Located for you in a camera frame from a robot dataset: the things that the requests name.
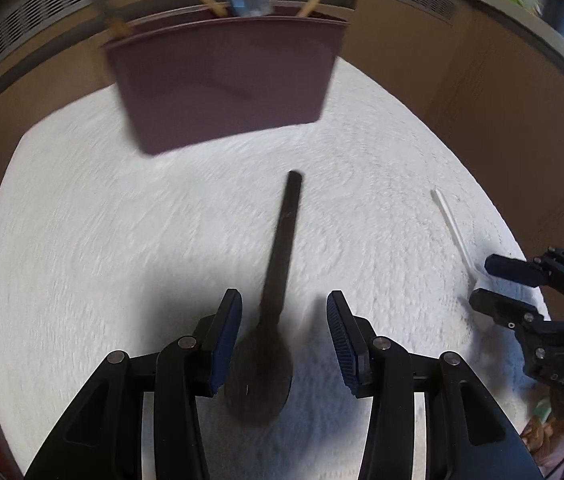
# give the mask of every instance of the silver screw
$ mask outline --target silver screw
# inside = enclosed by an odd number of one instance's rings
[[[177,341],[177,346],[184,349],[193,348],[196,344],[197,339],[195,339],[191,335],[185,335],[184,337],[179,338],[179,340]]]
[[[388,350],[391,348],[391,340],[383,335],[380,335],[373,339],[373,346],[378,350]]]
[[[455,352],[446,352],[444,354],[444,361],[449,363],[451,366],[457,366],[462,362],[460,356]]]
[[[112,352],[110,352],[110,354],[106,356],[106,360],[111,365],[116,365],[118,363],[121,363],[122,361],[124,361],[124,352],[122,352],[121,350],[113,350]]]

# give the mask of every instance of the spoon handle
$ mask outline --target spoon handle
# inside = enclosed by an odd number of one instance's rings
[[[295,221],[300,206],[301,191],[302,174],[297,171],[289,171],[259,304],[259,322],[261,324],[265,322],[277,324],[284,307],[284,295],[291,263]]]

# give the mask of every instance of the table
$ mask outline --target table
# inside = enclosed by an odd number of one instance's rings
[[[25,134],[0,189],[0,422],[23,471],[111,350],[159,351],[228,287],[243,297],[240,333],[253,326],[289,170],[305,175],[281,319],[293,385],[262,429],[234,423],[221,392],[198,401],[211,478],[357,477],[370,400],[342,381],[325,318],[333,289],[409,351],[460,352],[524,426],[532,383],[520,348],[468,308],[468,273],[431,189],[445,193],[476,261],[523,257],[520,247],[444,144],[338,60],[313,124],[150,157],[136,149],[113,86]],[[539,292],[500,286],[546,313]],[[150,479],[150,399],[145,409]],[[416,419],[423,478],[421,399]]]

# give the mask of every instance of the mauve plastic container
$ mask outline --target mauve plastic container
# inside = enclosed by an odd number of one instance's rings
[[[104,46],[143,152],[319,119],[348,23],[297,7],[143,20]]]

